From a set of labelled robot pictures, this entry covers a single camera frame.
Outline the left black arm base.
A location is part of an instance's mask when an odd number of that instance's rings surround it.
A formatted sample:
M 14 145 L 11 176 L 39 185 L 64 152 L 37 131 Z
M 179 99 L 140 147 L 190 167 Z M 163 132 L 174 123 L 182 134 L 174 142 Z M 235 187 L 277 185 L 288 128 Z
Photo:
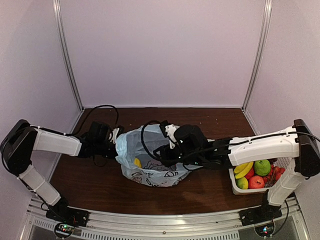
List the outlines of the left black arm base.
M 69 207 L 68 200 L 65 197 L 61 197 L 55 205 L 48 205 L 45 217 L 74 227 L 86 227 L 89 212 Z

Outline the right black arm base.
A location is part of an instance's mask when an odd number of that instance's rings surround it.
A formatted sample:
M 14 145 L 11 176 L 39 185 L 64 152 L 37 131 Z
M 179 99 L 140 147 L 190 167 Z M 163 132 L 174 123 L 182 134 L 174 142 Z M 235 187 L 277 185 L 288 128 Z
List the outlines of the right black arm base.
M 241 210 L 238 214 L 243 226 L 271 221 L 282 216 L 281 205 L 270 205 L 268 201 L 268 193 L 263 194 L 260 206 Z

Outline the yellow banana bunch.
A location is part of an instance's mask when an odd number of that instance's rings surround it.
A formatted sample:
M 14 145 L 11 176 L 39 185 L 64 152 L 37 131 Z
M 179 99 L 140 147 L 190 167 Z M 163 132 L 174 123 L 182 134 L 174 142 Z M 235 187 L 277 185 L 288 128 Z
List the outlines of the yellow banana bunch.
M 245 177 L 250 172 L 253 165 L 254 165 L 254 162 L 251 161 L 251 162 L 243 163 L 241 165 L 236 166 L 235 169 L 233 170 L 235 179 L 240 179 Z

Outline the light blue plastic bag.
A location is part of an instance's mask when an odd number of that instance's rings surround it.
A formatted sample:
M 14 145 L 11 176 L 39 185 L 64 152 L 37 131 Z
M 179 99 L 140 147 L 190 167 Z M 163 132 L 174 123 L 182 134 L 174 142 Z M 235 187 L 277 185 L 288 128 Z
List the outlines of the light blue plastic bag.
M 148 187 L 173 187 L 190 174 L 181 163 L 166 167 L 151 158 L 142 145 L 141 132 L 142 128 L 139 127 L 122 133 L 116 139 L 115 159 L 120 164 L 124 177 Z M 140 160 L 142 168 L 134 164 L 135 158 Z

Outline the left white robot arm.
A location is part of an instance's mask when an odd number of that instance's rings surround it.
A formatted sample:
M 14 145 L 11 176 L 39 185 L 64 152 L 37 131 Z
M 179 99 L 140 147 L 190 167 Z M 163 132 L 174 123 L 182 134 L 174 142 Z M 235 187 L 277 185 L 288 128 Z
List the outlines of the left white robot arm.
M 76 158 L 101 156 L 113 159 L 117 156 L 116 139 L 121 127 L 94 121 L 81 136 L 58 132 L 41 126 L 31 125 L 20 119 L 9 131 L 0 145 L 2 161 L 7 171 L 31 189 L 47 205 L 61 222 L 72 218 L 68 202 L 32 162 L 33 157 L 44 155 L 67 155 Z

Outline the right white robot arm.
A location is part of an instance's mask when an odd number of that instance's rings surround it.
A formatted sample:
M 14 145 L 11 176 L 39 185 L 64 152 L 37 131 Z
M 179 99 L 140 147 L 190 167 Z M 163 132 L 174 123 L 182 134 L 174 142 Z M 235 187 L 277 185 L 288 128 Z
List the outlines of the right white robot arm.
M 264 204 L 256 210 L 261 221 L 268 220 L 304 179 L 320 172 L 318 139 L 302 119 L 274 133 L 216 140 L 208 140 L 197 125 L 177 127 L 163 121 L 159 127 L 169 143 L 156 148 L 152 154 L 166 167 L 181 163 L 221 170 L 260 160 L 290 158 L 288 168 L 267 190 Z

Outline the pale yellow fruit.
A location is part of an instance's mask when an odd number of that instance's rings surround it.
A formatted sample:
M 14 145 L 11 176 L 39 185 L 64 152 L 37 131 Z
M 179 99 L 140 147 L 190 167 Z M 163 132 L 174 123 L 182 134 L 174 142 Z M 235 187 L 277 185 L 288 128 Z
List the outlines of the pale yellow fruit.
M 138 158 L 135 158 L 135 159 L 134 159 L 134 164 L 135 164 L 137 167 L 142 168 L 141 161 L 140 161 Z

